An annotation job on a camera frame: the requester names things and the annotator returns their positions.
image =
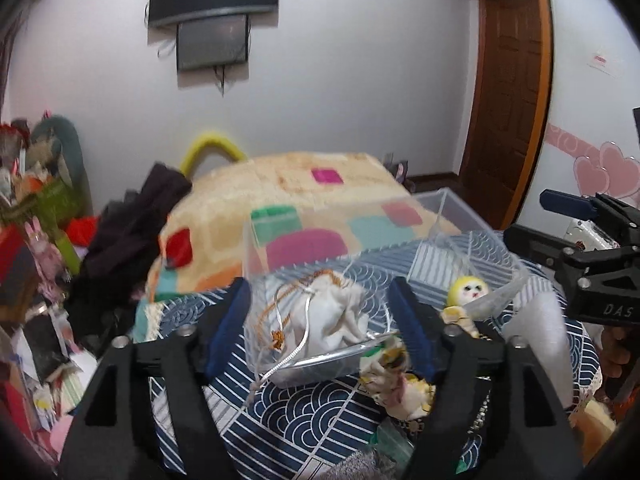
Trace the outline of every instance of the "pink heart wall decal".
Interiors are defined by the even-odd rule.
[[[574,175],[581,195],[595,195],[609,189],[609,173],[594,166],[586,156],[574,160]]]
[[[624,157],[613,142],[600,147],[600,166],[609,173],[609,194],[615,198],[633,195],[640,189],[640,163]]]

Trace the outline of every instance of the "yellow pillow handle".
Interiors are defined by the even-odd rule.
[[[185,177],[189,179],[191,178],[198,157],[207,148],[215,148],[224,152],[232,162],[246,160],[246,155],[240,150],[240,148],[225,136],[217,134],[201,134],[193,141],[180,165],[180,171]]]

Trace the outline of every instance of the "yellow doll head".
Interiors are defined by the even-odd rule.
[[[475,276],[461,276],[449,288],[447,306],[464,306],[489,293],[489,286]]]

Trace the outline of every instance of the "gray fabric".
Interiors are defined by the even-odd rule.
[[[396,465],[377,451],[357,451],[318,480],[393,480],[395,471]]]

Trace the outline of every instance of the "door frame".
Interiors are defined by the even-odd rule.
[[[513,192],[513,197],[507,211],[500,222],[500,229],[506,229],[516,219],[524,204],[529,184],[533,178],[538,155],[542,148],[546,115],[551,96],[551,78],[553,70],[553,27],[550,0],[537,0],[540,14],[540,77],[538,79],[538,95],[536,96],[536,108],[533,117],[533,126],[529,137],[529,145],[525,154],[520,177]],[[482,76],[484,72],[484,50],[486,33],[486,1],[478,0],[478,68],[476,71],[476,87],[474,89],[474,101],[471,108],[469,130],[466,137],[465,151],[460,165],[460,177],[465,173],[471,158],[472,139],[478,126],[478,115],[481,103]]]

